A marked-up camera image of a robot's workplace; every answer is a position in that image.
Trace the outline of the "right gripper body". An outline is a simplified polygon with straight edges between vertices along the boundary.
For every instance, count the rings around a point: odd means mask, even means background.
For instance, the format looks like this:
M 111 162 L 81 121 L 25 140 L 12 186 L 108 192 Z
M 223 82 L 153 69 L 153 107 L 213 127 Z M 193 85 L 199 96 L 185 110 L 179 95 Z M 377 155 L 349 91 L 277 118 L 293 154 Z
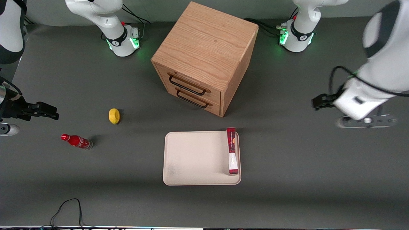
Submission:
M 1 118 L 0 120 L 15 118 L 19 119 L 20 106 L 24 104 L 22 92 L 14 84 L 11 86 L 17 90 L 10 90 L 6 84 L 1 84 Z

